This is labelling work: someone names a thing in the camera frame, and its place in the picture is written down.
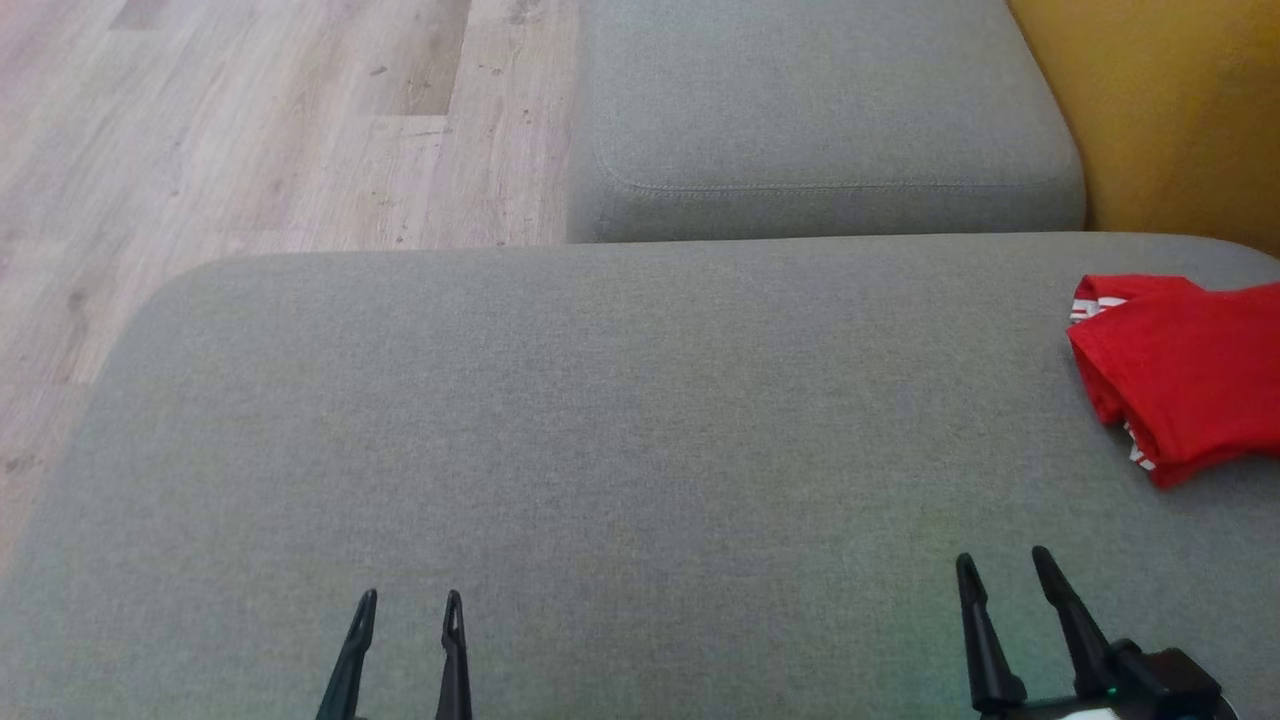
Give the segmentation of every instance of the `floor plank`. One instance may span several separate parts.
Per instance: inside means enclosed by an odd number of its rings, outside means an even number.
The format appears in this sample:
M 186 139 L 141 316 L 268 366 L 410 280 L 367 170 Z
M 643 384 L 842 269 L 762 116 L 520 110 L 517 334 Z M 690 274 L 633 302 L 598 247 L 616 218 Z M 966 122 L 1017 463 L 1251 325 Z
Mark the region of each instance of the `floor plank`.
M 169 0 L 128 0 L 110 29 L 155 29 L 168 6 Z
M 577 0 L 475 0 L 425 247 L 563 242 Z
M 361 59 L 371 79 L 362 90 L 360 110 L 374 115 L 448 113 L 470 8 L 471 0 L 397 0 L 388 9 L 397 20 L 394 32 L 361 45 L 369 50 Z
M 352 118 L 328 160 L 339 172 L 317 176 L 311 191 L 310 249 L 421 246 L 436 159 L 451 132 L 443 115 Z

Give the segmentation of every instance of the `red cloth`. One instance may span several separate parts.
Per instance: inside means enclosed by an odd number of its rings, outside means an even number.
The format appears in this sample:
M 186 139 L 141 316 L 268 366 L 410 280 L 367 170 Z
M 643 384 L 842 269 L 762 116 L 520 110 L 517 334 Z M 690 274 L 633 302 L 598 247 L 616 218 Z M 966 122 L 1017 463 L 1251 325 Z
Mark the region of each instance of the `red cloth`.
M 1092 275 L 1073 320 L 1082 300 L 1098 302 L 1068 331 L 1085 391 L 1100 420 L 1128 421 L 1130 457 L 1157 487 L 1247 452 L 1280 456 L 1280 283 L 1208 292 L 1185 278 Z

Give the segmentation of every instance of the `white stripe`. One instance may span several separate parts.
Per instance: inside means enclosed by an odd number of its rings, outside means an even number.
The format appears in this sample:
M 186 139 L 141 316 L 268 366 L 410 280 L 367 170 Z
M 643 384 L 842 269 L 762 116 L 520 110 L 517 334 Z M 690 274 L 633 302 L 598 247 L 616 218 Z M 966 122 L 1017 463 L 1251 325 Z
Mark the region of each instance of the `white stripe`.
M 1098 314 L 1098 301 L 1097 300 L 1075 300 L 1071 302 L 1073 313 L 1084 313 L 1085 315 Z
M 1129 420 L 1124 421 L 1124 429 L 1129 433 L 1129 437 L 1133 439 L 1133 447 L 1129 448 L 1129 460 L 1137 462 L 1144 470 L 1155 470 L 1156 464 L 1148 460 L 1147 454 L 1138 447 L 1138 437 L 1133 434 L 1133 425 L 1129 424 Z

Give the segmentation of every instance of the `sofa cushion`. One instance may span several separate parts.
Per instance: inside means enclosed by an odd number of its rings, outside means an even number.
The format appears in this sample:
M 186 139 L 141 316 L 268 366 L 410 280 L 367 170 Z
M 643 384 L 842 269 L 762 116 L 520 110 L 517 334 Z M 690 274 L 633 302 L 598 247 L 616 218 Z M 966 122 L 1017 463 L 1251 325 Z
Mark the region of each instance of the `sofa cushion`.
M 477 717 L 968 717 L 961 551 L 1030 692 L 1070 692 L 1044 543 L 1103 630 L 1274 717 L 1280 466 L 1156 491 L 1071 361 L 1085 272 L 1280 261 L 1019 234 L 197 270 L 0 582 L 0 705 L 306 717 L 378 587 L 361 715 L 426 715 L 456 587 Z
M 1078 229 L 1004 0 L 589 3 L 575 240 Z

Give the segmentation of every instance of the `black plastic part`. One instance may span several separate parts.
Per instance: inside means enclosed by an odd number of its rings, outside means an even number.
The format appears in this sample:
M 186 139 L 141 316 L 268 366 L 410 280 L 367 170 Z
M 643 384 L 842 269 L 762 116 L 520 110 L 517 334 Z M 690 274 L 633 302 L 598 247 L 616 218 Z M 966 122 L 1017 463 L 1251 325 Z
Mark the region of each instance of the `black plastic part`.
M 960 611 L 964 619 L 964 648 L 969 660 L 969 696 L 973 708 L 996 714 L 1027 702 L 1027 687 L 1009 669 L 996 628 L 987 614 L 987 588 L 978 577 L 973 557 L 956 559 L 960 584 Z
M 1116 641 L 1108 662 L 1120 683 L 1121 717 L 1143 720 L 1213 720 L 1222 700 L 1222 687 L 1194 660 L 1178 648 L 1144 655 L 1133 641 Z
M 365 653 L 374 643 L 374 618 L 378 614 L 378 591 L 370 589 L 360 598 L 356 616 L 351 620 L 347 639 L 338 652 L 338 662 L 329 675 L 329 688 L 320 701 L 316 720 L 353 720 L 360 701 L 360 674 L 365 667 Z
M 471 720 L 471 675 L 467 671 L 467 635 L 462 626 L 462 596 L 449 591 L 444 605 L 444 676 L 435 720 Z
M 1116 687 L 1116 678 L 1107 669 L 1106 635 L 1080 602 L 1080 596 L 1075 594 L 1071 583 L 1066 582 L 1050 551 L 1036 546 L 1032 548 L 1032 560 L 1036 562 L 1041 588 L 1044 589 L 1044 600 L 1057 610 L 1057 620 L 1062 625 L 1066 650 L 1071 653 L 1071 666 L 1075 667 L 1075 694 L 1082 698 L 1106 697 Z

